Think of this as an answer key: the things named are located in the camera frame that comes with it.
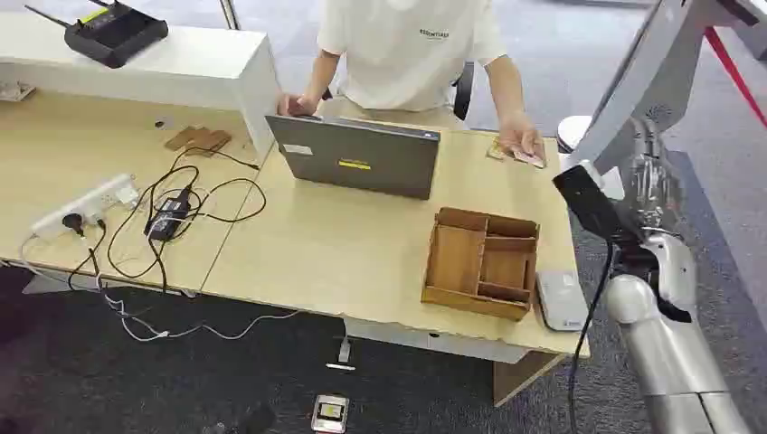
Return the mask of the person's left hand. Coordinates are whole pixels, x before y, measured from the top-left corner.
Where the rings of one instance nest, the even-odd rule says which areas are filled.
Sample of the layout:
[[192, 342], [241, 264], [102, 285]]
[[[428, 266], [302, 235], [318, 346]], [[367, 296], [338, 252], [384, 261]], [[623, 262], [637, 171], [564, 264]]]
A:
[[544, 140], [524, 111], [500, 115], [498, 120], [498, 140], [507, 152], [544, 159]]

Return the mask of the person's right hand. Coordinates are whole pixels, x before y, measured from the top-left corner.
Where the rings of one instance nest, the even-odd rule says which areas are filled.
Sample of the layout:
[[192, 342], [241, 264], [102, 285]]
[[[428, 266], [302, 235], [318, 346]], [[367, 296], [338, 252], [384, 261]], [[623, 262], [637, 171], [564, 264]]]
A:
[[279, 97], [277, 113], [281, 116], [313, 116], [319, 100], [313, 96], [284, 93]]

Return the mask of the robot right hand grey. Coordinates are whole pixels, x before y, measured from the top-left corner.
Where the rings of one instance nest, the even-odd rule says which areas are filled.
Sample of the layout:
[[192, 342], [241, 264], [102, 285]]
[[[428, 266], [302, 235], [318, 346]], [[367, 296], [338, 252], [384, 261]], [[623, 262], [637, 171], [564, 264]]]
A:
[[619, 170], [624, 198], [616, 209], [626, 236], [607, 286], [611, 314], [625, 324], [658, 315], [689, 324], [696, 264], [678, 230], [685, 196], [676, 168], [655, 134], [636, 132]]

